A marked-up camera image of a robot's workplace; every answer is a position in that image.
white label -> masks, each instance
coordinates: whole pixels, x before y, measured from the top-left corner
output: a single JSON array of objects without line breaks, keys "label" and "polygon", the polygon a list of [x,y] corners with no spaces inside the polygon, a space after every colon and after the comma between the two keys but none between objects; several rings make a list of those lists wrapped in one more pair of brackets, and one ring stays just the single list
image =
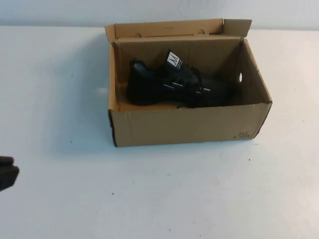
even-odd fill
[{"label": "white label", "polygon": [[174,53],[170,52],[169,55],[168,55],[168,58],[167,58],[167,61],[172,64],[174,67],[180,67],[180,64],[179,64],[179,57],[176,56]]}]

shoe lace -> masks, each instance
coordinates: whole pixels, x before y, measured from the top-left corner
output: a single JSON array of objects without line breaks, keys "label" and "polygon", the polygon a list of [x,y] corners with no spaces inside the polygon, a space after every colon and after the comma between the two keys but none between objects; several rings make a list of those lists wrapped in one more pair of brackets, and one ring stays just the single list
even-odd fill
[{"label": "shoe lace", "polygon": [[200,71],[195,68],[190,68],[192,73],[196,76],[197,82],[190,82],[190,80],[187,77],[173,77],[171,78],[171,84],[178,83],[181,84],[183,87],[185,87],[188,91],[193,92],[201,92],[203,91],[203,84],[202,84],[202,78],[200,76]]}]

dark object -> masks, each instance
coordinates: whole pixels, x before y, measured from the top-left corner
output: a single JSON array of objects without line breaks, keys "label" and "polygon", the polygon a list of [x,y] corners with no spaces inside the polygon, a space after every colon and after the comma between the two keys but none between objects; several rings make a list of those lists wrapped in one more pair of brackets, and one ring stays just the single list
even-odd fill
[{"label": "dark object", "polygon": [[135,105],[174,101],[192,108],[225,106],[235,92],[234,84],[189,68],[170,50],[165,63],[154,71],[133,60],[126,88],[129,101]]},{"label": "dark object", "polygon": [[12,157],[0,156],[0,191],[14,185],[19,174],[19,168],[13,166]]}]

box handle hole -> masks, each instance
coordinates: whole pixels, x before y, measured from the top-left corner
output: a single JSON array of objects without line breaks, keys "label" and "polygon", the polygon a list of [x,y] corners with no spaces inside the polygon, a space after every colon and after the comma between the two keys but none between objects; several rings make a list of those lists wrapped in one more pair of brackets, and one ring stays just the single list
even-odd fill
[{"label": "box handle hole", "polygon": [[200,29],[200,30],[198,31],[198,34],[205,34],[205,31],[204,31],[203,29]]}]

shoe tag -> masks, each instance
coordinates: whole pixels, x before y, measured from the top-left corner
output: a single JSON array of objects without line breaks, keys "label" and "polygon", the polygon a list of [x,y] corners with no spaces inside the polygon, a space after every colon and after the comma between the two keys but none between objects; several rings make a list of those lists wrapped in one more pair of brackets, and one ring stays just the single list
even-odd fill
[{"label": "shoe tag", "polygon": [[180,58],[172,52],[169,53],[169,55],[167,57],[167,62],[178,69],[181,67],[181,65],[183,63],[183,61],[180,60]]}]

